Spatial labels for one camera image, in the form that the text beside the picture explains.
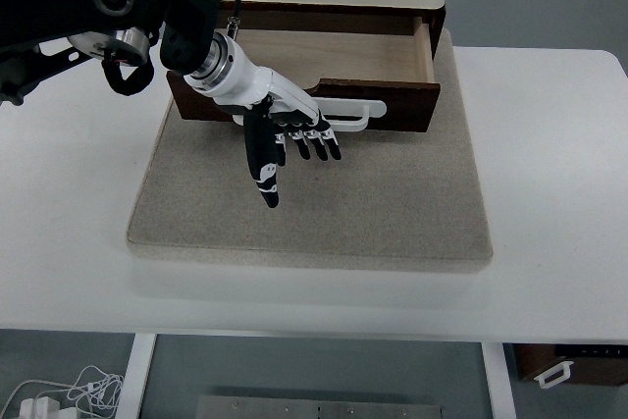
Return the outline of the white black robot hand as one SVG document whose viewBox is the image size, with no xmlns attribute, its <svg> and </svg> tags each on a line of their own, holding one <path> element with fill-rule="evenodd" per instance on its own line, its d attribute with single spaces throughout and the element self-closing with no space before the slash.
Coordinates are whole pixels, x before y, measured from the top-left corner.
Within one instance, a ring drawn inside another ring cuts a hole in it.
<svg viewBox="0 0 628 419">
<path fill-rule="evenodd" d="M 249 173 L 271 208 L 279 204 L 276 173 L 286 163 L 287 136 L 305 160 L 309 144 L 323 161 L 341 158 L 317 102 L 274 70 L 254 65 L 229 37 L 216 34 L 204 63 L 184 80 L 219 109 L 242 118 Z"/>
</svg>

